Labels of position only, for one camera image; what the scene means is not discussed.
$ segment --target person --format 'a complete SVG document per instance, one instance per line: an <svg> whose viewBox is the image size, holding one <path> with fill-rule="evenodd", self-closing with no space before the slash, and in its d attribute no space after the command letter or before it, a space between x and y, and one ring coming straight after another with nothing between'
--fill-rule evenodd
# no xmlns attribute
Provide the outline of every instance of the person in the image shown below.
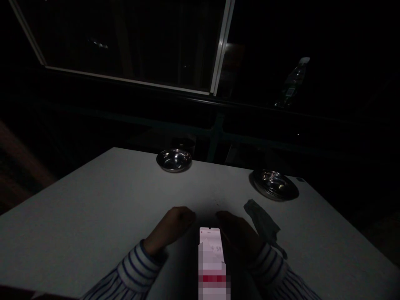
<svg viewBox="0 0 400 300"><path fill-rule="evenodd" d="M320 299L245 219L227 211L216 217L228 244L246 263L260 295L276 300ZM81 299L145 299L165 262L163 249L183 236L195 218L187 207L171 208L150 235Z"/></svg>

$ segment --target water bottle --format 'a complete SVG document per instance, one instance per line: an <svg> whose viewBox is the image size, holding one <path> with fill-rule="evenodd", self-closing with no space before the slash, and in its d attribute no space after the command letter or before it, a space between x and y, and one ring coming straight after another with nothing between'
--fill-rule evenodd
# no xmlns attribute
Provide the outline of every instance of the water bottle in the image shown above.
<svg viewBox="0 0 400 300"><path fill-rule="evenodd" d="M305 76L305 68L307 67L307 63L309 61L309 57L303 57L302 59L300 59L298 66L286 78L283 89L281 91L281 95L279 99L275 102L276 107L285 108L292 104L293 98L303 82Z"/></svg>

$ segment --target striped sleeve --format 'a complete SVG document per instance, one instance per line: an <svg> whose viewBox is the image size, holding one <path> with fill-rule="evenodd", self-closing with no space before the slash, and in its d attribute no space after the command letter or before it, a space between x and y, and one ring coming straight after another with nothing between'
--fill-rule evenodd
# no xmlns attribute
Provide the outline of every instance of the striped sleeve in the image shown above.
<svg viewBox="0 0 400 300"><path fill-rule="evenodd" d="M247 267L259 288L266 291L272 299L321 299L267 243Z"/></svg>
<svg viewBox="0 0 400 300"><path fill-rule="evenodd" d="M81 300L144 299L163 263L146 253L142 240Z"/></svg>

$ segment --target metal bowl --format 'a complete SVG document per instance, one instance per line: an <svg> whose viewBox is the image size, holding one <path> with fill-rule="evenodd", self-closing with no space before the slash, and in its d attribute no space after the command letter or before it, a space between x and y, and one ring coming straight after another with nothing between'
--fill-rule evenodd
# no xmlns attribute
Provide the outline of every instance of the metal bowl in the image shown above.
<svg viewBox="0 0 400 300"><path fill-rule="evenodd" d="M253 171L255 187L264 196L275 201L293 200L299 196L299 190L286 176L271 170Z"/></svg>
<svg viewBox="0 0 400 300"><path fill-rule="evenodd" d="M168 172L181 172L190 167L191 162L190 153L180 149L164 150L157 155L157 164Z"/></svg>

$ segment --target gray cloth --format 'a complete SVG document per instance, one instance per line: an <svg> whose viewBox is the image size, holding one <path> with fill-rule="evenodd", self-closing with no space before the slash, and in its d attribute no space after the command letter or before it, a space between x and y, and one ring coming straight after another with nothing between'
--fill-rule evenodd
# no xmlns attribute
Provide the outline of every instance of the gray cloth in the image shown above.
<svg viewBox="0 0 400 300"><path fill-rule="evenodd" d="M259 206L253 199L247 201L244 205L244 209L247 214L251 217L253 224L258 232L258 235L268 244L278 249L284 259L288 259L286 251L280 247L276 241L276 234L280 231L280 228L269 214L261 206Z"/></svg>

